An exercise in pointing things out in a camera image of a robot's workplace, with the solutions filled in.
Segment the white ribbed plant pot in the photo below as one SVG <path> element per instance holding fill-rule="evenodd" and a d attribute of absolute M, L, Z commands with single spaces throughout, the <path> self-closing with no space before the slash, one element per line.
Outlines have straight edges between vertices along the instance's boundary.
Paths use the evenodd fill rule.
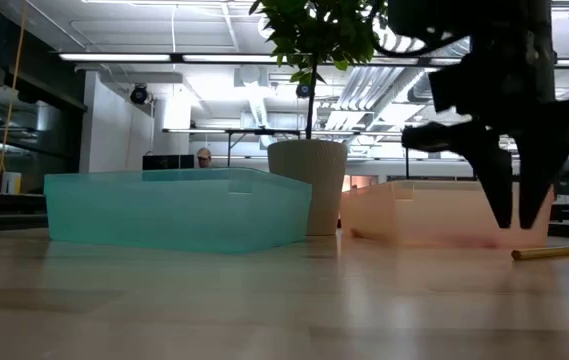
<path fill-rule="evenodd" d="M 332 236 L 337 230 L 348 148 L 319 139 L 287 140 L 267 148 L 269 171 L 312 187 L 308 236 Z"/>

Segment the translucent green plastic bin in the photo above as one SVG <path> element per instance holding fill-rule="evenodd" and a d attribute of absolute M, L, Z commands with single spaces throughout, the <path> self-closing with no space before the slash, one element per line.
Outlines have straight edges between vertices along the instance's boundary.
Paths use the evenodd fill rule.
<path fill-rule="evenodd" d="M 240 254 L 306 237 L 311 185 L 251 168 L 48 175 L 54 241 Z"/>

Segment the yellow pencil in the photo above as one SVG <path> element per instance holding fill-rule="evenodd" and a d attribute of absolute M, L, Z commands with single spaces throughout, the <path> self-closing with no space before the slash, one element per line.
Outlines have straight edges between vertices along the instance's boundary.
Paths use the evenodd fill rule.
<path fill-rule="evenodd" d="M 569 256 L 569 246 L 531 248 L 523 250 L 513 250 L 511 252 L 511 258 L 515 261 L 567 257 L 567 256 Z"/>

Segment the green leafy plant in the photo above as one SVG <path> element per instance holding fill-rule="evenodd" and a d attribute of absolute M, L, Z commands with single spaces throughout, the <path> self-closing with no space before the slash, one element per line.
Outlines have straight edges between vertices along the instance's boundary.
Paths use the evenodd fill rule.
<path fill-rule="evenodd" d="M 266 18 L 271 56 L 279 66 L 295 69 L 290 82 L 309 90 L 305 137 L 312 137 L 318 67 L 328 63 L 340 71 L 367 64 L 378 36 L 368 17 L 372 0 L 254 0 L 249 13 Z"/>

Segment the translucent orange plastic bin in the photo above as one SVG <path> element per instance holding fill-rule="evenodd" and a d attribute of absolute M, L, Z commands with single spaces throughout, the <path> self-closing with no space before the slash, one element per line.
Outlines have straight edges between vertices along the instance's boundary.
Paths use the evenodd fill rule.
<path fill-rule="evenodd" d="M 518 218 L 519 185 L 513 185 L 513 217 L 501 229 L 480 183 L 391 181 L 342 194 L 343 234 L 399 247 L 536 248 L 546 245 L 554 192 L 549 191 L 530 229 Z"/>

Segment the small black monitor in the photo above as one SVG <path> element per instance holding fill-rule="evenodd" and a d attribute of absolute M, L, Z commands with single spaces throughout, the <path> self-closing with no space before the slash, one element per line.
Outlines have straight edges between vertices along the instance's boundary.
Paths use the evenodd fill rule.
<path fill-rule="evenodd" d="M 193 155 L 145 155 L 143 170 L 192 169 L 195 167 Z"/>

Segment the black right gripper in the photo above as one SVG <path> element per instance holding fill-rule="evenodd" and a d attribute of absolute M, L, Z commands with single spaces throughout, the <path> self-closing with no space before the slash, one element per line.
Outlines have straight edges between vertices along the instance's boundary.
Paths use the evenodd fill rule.
<path fill-rule="evenodd" d="M 429 122 L 407 127 L 403 146 L 462 153 L 481 183 L 497 225 L 508 229 L 513 209 L 512 163 L 511 154 L 499 147 L 499 137 L 521 135 L 516 138 L 519 221 L 522 229 L 532 228 L 569 157 L 569 100 L 543 100 L 531 69 L 483 65 L 475 55 L 432 72 L 429 82 L 436 112 L 453 109 L 471 119 L 451 126 Z"/>

